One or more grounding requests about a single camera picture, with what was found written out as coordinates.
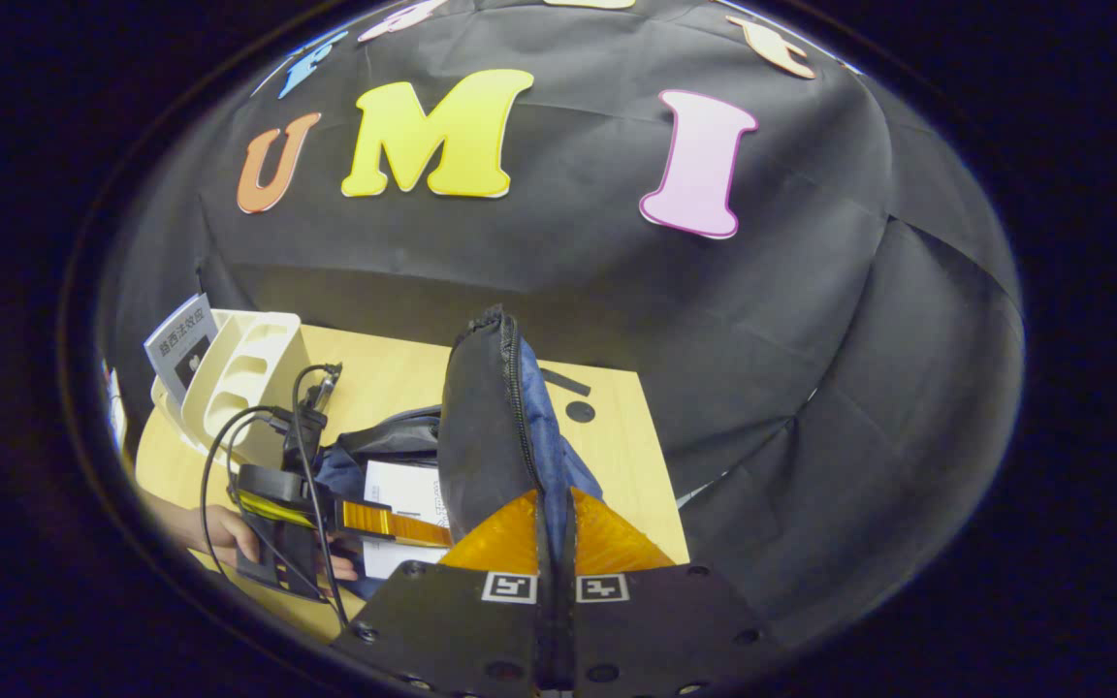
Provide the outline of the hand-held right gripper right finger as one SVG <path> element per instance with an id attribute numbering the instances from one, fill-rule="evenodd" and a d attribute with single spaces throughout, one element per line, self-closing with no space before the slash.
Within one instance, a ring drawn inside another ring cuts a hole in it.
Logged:
<path id="1" fill-rule="evenodd" d="M 784 650 L 714 567 L 679 564 L 607 503 L 570 490 L 569 611 L 576 697 L 728 697 Z"/>

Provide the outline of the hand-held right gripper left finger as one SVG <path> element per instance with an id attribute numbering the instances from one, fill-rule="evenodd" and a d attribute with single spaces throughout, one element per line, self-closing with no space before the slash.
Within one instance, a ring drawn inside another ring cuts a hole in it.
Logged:
<path id="1" fill-rule="evenodd" d="M 333 650 L 402 690 L 540 697 L 561 688 L 544 499 L 524 493 L 438 562 L 408 560 Z"/>

